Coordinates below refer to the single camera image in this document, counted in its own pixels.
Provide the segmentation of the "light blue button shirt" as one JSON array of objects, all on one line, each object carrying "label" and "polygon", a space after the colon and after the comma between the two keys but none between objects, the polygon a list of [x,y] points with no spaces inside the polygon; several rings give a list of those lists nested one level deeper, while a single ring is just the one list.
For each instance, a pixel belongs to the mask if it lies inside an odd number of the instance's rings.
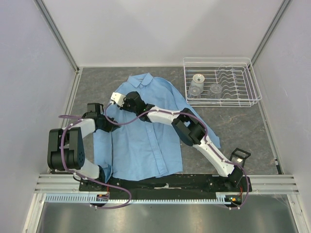
[{"label": "light blue button shirt", "polygon": [[[194,109],[167,80],[150,73],[129,76],[116,90],[140,94],[145,103],[168,110]],[[180,139],[172,126],[134,119],[135,114],[109,106],[109,117],[123,125],[111,133],[97,130],[93,135],[94,163],[106,177],[140,181],[182,172]]]}]

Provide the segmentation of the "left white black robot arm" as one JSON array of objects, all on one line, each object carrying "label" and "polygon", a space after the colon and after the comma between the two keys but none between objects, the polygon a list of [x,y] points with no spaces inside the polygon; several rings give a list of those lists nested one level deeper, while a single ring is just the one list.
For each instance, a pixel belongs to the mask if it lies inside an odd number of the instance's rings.
[{"label": "left white black robot arm", "polygon": [[61,118],[76,118],[77,121],[66,128],[49,132],[47,164],[51,170],[76,172],[83,178],[90,178],[90,186],[96,191],[105,189],[111,165],[96,165],[85,155],[83,138],[96,131],[113,132],[120,126],[111,117],[89,112],[82,116],[61,115]]}]

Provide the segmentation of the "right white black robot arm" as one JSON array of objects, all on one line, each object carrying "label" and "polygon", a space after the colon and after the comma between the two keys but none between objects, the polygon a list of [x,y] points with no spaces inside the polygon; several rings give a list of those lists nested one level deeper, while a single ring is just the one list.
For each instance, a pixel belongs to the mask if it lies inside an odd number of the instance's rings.
[{"label": "right white black robot arm", "polygon": [[127,95],[113,94],[112,97],[121,110],[136,114],[141,121],[173,127],[184,144],[197,149],[215,167],[218,174],[223,177],[222,183],[226,190],[234,191],[240,186],[243,177],[242,167],[228,160],[220,152],[209,138],[207,126],[190,109],[184,108],[182,111],[162,109],[145,103],[138,92],[130,92]]}]

